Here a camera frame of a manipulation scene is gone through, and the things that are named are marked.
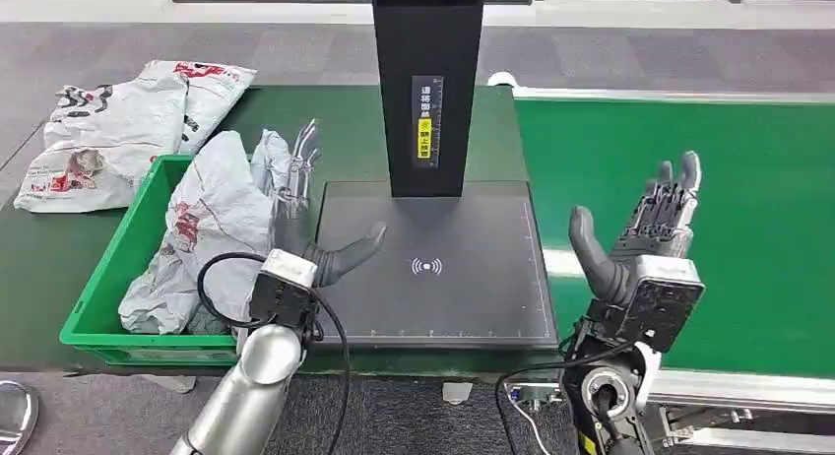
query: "white floor stripe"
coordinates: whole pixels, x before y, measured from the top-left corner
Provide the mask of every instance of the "white floor stripe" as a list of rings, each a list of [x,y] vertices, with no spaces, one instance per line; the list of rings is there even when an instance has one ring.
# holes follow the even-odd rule
[[[171,0],[0,0],[0,22],[373,23],[369,4],[174,3]],[[640,29],[835,29],[833,1],[545,0],[488,5],[486,26]]]

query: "yellow label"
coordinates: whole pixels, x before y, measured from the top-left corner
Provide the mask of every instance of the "yellow label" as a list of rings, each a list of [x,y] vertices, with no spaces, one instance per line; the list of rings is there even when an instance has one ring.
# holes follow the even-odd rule
[[[589,455],[597,455],[597,446],[595,442],[592,441],[591,438],[587,437],[583,432],[577,432],[580,434],[580,445],[583,446],[583,450],[586,451]]]
[[[417,157],[428,160],[432,155],[432,119],[417,120]]]

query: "gray carpet floor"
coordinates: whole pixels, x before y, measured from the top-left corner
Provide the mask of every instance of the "gray carpet floor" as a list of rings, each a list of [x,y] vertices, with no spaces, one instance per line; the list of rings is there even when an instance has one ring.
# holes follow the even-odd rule
[[[65,84],[123,82],[155,58],[253,67],[259,84],[378,80],[371,27],[0,24],[0,46],[0,202],[16,192],[42,150],[37,127],[55,104],[53,93]],[[833,60],[835,32],[487,28],[478,81],[510,71],[531,87],[835,92]],[[28,383],[41,398],[41,421],[27,454],[167,453],[217,384],[202,378],[193,392],[179,395],[139,377],[0,373],[5,377]],[[339,384],[336,378],[297,378],[281,441],[271,441],[268,453],[323,453],[336,419]],[[564,407],[546,408],[537,419],[552,454],[576,453]],[[539,453],[524,421],[511,420],[523,453]],[[509,450],[485,385],[477,385],[469,402],[453,407],[441,400],[438,382],[366,380],[353,385],[339,453]]]

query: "white plastic mailer bag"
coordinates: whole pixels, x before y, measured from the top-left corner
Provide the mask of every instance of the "white plastic mailer bag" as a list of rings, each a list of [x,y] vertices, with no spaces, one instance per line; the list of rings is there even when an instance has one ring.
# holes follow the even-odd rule
[[[193,279],[203,265],[230,251],[267,254],[271,202],[252,181],[236,132],[223,132],[189,165],[171,200],[165,222],[171,245]],[[249,297],[261,264],[230,259],[206,275],[206,294],[215,308],[249,320]]]
[[[256,71],[237,66],[192,61],[151,61],[139,75],[159,79],[178,73],[189,90],[178,153],[192,154],[206,143],[221,120],[255,79]]]
[[[197,275],[221,253],[266,255],[271,219],[266,194],[287,185],[287,142],[264,130],[255,152],[250,166],[240,136],[223,132],[197,154],[171,195],[160,251],[119,306],[125,329],[154,334],[177,334],[186,328],[192,333],[222,331],[211,316],[198,312]],[[260,178],[263,189],[253,176]],[[259,269],[259,263],[241,259],[214,265],[205,284],[215,308],[232,319],[249,320]]]
[[[72,213],[127,207],[151,163],[174,153],[187,85],[170,75],[101,86],[67,86],[43,127],[46,150],[24,177],[15,207]]]
[[[288,185],[291,160],[285,139],[278,132],[262,130],[261,141],[252,152],[250,163],[255,187],[270,197],[278,194],[282,187]]]
[[[122,327],[137,334],[179,334],[197,308],[197,287],[182,260],[162,240],[148,270],[131,283],[119,304]]]

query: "wifi symbol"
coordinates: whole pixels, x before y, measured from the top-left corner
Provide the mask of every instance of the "wifi symbol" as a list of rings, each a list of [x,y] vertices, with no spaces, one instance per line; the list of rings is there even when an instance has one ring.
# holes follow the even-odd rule
[[[426,271],[440,275],[443,271],[443,262],[437,258],[429,262],[422,261],[420,258],[412,260],[412,273],[414,275],[419,275]]]

